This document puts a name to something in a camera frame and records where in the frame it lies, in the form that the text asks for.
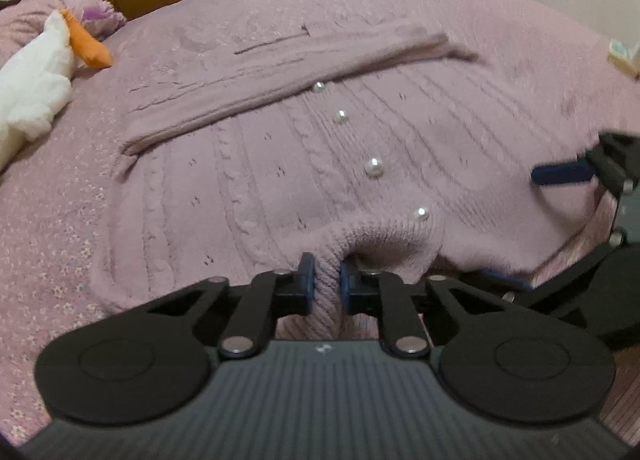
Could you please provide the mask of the pink floral bed cover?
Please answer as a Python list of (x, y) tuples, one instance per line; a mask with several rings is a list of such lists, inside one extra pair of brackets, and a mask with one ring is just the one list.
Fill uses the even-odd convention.
[[(1, 431), (11, 442), (48, 420), (32, 378), (40, 350), (119, 311), (91, 277), (129, 91), (306, 25), (393, 21), (474, 50), (509, 86), (585, 131), (587, 148), (600, 131), (639, 126), (639, 86), (608, 63), (605, 38), (530, 0), (185, 0), (130, 22), (107, 42), (112, 67), (79, 73), (50, 135), (1, 178)], [(544, 280), (586, 253), (609, 213), (601, 197), (580, 232), (521, 276)]]

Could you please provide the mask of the small box at bedside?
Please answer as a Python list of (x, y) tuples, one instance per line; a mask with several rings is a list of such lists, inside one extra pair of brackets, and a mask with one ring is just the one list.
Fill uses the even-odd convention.
[(639, 45), (629, 48), (623, 42), (612, 39), (608, 44), (608, 62), (631, 78), (639, 77)]

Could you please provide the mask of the pink knit cardigan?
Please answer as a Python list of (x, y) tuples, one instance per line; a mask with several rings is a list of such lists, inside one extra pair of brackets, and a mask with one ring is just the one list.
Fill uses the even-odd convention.
[(310, 253), (314, 310), (279, 333), (367, 334), (338, 298), (345, 257), (408, 281), (439, 267), (529, 275), (602, 197), (530, 173), (589, 142), (431, 27), (306, 25), (129, 91), (91, 285), (124, 310)]

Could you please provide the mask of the white plush goose toy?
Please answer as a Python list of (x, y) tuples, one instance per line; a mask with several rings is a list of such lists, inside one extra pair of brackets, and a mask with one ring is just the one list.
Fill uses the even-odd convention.
[(55, 116), (72, 100), (76, 63), (102, 70), (111, 51), (67, 9), (52, 12), (43, 32), (1, 68), (1, 166), (28, 142), (50, 133)]

